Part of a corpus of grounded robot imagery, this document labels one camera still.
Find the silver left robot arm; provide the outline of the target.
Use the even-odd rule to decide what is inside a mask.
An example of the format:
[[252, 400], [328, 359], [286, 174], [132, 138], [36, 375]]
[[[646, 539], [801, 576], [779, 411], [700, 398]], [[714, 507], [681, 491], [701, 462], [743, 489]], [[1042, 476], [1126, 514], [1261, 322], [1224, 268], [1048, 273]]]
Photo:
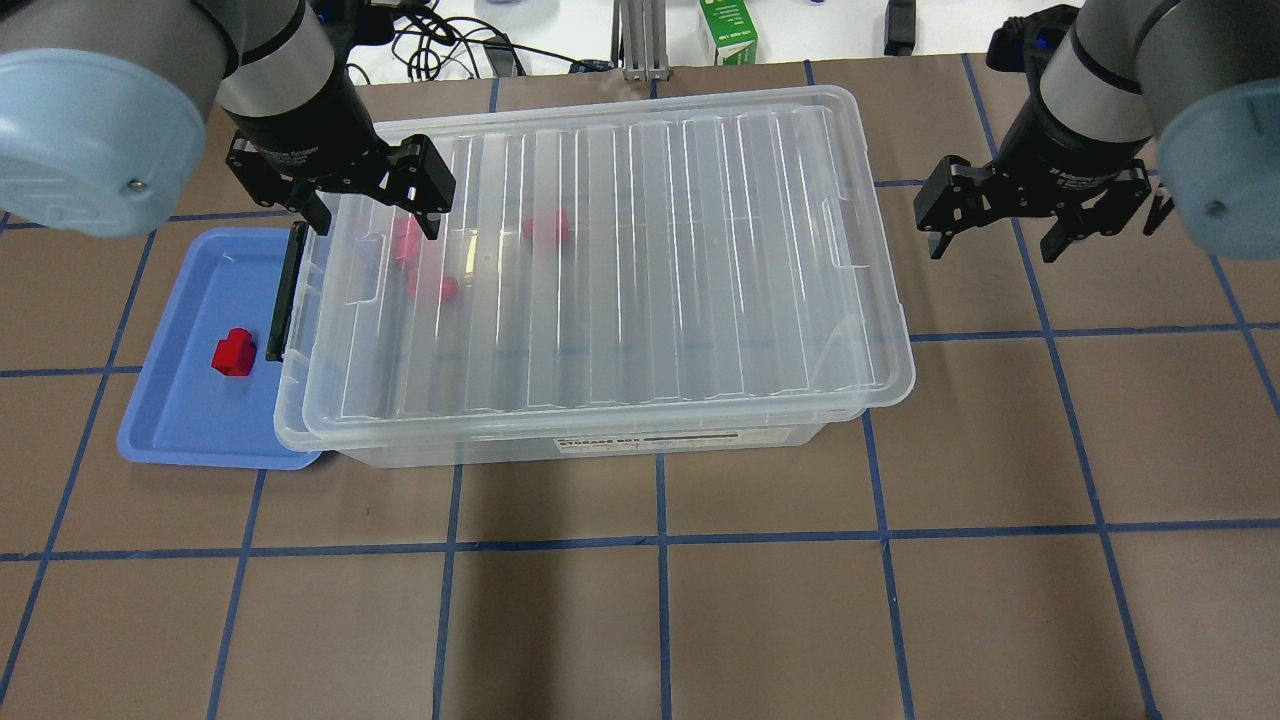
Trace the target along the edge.
[[206, 147], [264, 208], [325, 234], [324, 193], [360, 195], [435, 236], [456, 181], [434, 142], [383, 140], [306, 1], [5, 1], [1, 204], [104, 238], [157, 229]]

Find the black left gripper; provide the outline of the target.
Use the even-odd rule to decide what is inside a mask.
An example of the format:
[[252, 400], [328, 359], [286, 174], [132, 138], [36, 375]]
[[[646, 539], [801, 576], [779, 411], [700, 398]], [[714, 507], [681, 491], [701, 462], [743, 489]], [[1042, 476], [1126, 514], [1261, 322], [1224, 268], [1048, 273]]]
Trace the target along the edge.
[[332, 211], [320, 197], [357, 193], [407, 211], [426, 240], [439, 240], [456, 178], [426, 135], [381, 140], [344, 70], [284, 111], [224, 106], [237, 132], [227, 165], [260, 206], [279, 205], [328, 236]]

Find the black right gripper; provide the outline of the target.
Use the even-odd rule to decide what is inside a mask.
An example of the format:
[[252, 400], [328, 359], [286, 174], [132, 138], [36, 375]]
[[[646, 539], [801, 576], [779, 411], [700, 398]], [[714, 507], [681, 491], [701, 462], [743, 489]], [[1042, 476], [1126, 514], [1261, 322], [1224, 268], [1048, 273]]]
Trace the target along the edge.
[[1039, 241], [1044, 263], [1093, 234], [1119, 234], [1151, 196], [1139, 149], [1068, 128], [1030, 94], [992, 161], [942, 156], [920, 187], [914, 218], [929, 258], [940, 260], [957, 234], [1011, 217], [1056, 218]]

